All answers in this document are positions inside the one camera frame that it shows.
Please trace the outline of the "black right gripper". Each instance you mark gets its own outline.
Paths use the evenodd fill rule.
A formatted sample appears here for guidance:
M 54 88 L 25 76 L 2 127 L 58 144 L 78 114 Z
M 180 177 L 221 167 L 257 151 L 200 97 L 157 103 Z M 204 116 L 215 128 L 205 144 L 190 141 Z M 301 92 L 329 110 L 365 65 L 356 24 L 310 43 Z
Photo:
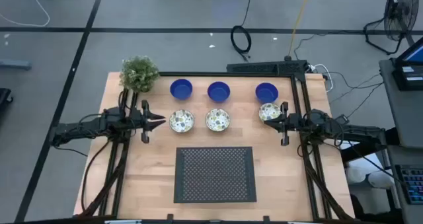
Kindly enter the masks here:
M 302 116 L 297 113 L 288 114 L 288 102 L 282 102 L 280 108 L 282 113 L 278 116 L 273 114 L 267 117 L 264 121 L 264 124 L 275 129 L 277 132 L 283 132 L 284 137 L 281 141 L 281 145 L 287 146 L 289 144 L 288 131 L 296 131 L 300 129 L 302 124 Z

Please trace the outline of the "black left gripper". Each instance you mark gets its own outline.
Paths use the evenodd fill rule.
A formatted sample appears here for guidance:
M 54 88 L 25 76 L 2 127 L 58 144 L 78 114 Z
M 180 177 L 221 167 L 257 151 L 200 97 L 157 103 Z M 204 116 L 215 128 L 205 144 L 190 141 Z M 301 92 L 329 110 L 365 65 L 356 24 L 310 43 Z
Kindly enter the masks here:
M 166 122 L 164 116 L 149 111 L 149 103 L 146 100 L 141 101 L 141 110 L 134 108 L 131 111 L 131 118 L 134 119 L 135 128 L 142 129 L 141 140 L 144 143 L 149 143 L 148 131 L 153 131 L 156 127 Z

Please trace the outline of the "yellow leaf-patterned mini bowl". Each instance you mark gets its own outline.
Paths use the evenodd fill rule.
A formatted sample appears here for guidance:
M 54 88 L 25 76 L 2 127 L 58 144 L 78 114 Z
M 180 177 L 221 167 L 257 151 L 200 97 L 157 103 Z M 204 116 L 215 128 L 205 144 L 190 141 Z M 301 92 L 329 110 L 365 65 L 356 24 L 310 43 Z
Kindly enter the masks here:
M 230 115 L 224 109 L 214 108 L 206 114 L 206 126 L 211 131 L 224 131 L 230 122 Z
M 194 115 L 189 110 L 176 110 L 169 119 L 169 125 L 176 133 L 185 133 L 194 127 Z
M 258 111 L 258 116 L 262 122 L 277 118 L 281 114 L 280 107 L 274 103 L 263 104 Z

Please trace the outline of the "blue plastic mini bowl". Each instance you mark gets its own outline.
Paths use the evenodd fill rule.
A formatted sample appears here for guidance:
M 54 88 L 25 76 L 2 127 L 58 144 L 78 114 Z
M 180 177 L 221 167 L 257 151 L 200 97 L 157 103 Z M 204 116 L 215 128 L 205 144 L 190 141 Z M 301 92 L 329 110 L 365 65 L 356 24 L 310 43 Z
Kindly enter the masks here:
M 272 83 L 261 83 L 256 87 L 255 94 L 258 101 L 265 104 L 274 102 L 279 92 Z
M 213 82 L 208 87 L 208 96 L 214 102 L 225 102 L 229 98 L 230 93 L 229 85 L 222 81 Z
M 179 100 L 186 100 L 191 97 L 192 83 L 187 79 L 177 79 L 170 86 L 171 94 Z

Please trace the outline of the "green potted plant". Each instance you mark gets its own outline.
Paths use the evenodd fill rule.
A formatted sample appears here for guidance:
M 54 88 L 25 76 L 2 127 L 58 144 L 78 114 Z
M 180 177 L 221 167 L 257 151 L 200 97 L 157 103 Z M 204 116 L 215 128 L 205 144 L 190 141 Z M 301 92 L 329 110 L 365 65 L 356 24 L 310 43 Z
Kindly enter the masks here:
M 122 61 L 120 84 L 136 93 L 149 92 L 159 78 L 159 70 L 147 56 L 135 56 Z

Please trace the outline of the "black perforated metal rack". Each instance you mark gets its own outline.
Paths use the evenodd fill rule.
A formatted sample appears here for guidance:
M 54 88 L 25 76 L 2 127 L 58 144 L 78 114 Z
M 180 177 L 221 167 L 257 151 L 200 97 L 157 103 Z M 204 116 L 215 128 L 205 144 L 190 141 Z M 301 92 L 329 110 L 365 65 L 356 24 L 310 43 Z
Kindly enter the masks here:
M 176 149 L 174 203 L 256 201 L 252 147 Z

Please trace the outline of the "black diagonal bar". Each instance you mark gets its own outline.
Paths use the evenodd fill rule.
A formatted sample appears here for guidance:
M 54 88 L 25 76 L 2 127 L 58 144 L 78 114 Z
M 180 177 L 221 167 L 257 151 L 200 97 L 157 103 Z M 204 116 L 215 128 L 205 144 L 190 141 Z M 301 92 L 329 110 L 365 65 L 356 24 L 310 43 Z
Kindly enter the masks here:
M 389 145 L 401 144 L 397 128 L 350 128 L 344 132 L 344 141 L 358 142 L 356 151 L 363 155 L 384 151 Z

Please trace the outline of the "clear plastic cup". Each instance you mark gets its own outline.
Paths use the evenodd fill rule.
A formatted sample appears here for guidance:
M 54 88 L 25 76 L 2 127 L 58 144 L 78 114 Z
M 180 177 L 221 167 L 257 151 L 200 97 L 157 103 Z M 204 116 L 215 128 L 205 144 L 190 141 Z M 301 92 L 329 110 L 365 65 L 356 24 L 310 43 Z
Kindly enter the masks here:
M 360 167 L 348 167 L 345 169 L 345 174 L 349 185 L 359 184 L 366 178 L 365 170 Z
M 369 173 L 366 178 L 373 188 L 390 189 L 392 186 L 395 185 L 395 180 L 392 174 L 388 171 L 372 172 Z

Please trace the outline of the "white paper sheet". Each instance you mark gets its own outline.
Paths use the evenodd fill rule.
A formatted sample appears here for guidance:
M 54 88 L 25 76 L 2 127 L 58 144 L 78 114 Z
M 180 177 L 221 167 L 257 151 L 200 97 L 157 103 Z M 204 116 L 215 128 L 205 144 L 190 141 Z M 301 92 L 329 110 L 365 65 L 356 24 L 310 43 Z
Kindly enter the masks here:
M 379 160 L 376 153 L 363 155 L 356 151 L 358 142 L 343 141 L 340 145 L 340 153 L 342 162 L 345 168 L 359 168 L 365 173 L 380 171 L 383 168 L 383 163 Z

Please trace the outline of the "grey side desk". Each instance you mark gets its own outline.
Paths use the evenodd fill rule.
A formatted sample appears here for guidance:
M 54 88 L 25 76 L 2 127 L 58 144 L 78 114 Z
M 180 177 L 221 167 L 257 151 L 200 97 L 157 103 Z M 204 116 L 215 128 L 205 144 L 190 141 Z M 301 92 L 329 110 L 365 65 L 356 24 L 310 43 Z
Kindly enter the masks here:
M 381 60 L 379 68 L 399 137 L 398 145 L 387 148 L 393 176 L 398 179 L 397 165 L 423 167 L 423 91 L 400 91 L 391 60 Z

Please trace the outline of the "black laptop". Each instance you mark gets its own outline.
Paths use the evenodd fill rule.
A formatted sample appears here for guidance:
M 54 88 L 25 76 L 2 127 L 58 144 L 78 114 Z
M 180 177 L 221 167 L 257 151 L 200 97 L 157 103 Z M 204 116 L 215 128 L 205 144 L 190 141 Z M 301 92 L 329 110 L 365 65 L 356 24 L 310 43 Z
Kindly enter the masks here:
M 392 75 L 400 91 L 423 91 L 423 37 L 395 59 Z

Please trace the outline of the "grey floor bar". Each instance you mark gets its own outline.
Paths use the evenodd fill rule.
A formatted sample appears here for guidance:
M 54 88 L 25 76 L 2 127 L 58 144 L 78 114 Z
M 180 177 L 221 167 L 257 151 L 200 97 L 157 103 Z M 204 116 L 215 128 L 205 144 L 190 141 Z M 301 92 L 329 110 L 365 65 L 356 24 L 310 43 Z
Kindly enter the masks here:
M 32 69 L 32 66 L 29 61 L 0 59 L 0 68 L 23 69 L 28 71 Z

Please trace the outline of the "backlit black keyboard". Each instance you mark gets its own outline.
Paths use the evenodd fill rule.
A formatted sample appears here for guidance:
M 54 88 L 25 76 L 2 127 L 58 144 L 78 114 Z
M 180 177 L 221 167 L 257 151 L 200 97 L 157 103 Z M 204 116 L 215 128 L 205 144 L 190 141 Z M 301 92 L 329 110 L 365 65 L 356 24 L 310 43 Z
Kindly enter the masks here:
M 423 205 L 423 165 L 396 165 L 404 197 L 410 205 Z

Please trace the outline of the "black floor fan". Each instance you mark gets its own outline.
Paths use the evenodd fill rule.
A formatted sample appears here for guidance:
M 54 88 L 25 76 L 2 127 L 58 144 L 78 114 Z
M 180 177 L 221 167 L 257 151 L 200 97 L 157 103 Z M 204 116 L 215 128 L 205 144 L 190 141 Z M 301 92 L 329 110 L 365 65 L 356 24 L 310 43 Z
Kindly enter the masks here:
M 379 20 L 367 23 L 363 28 L 365 42 L 370 46 L 389 55 L 398 52 L 403 40 L 406 40 L 409 46 L 414 44 L 411 32 L 418 16 L 420 0 L 386 0 L 383 17 Z M 369 27 L 377 27 L 383 23 L 384 34 L 388 39 L 397 42 L 393 52 L 390 52 L 370 41 L 369 35 L 373 30 Z

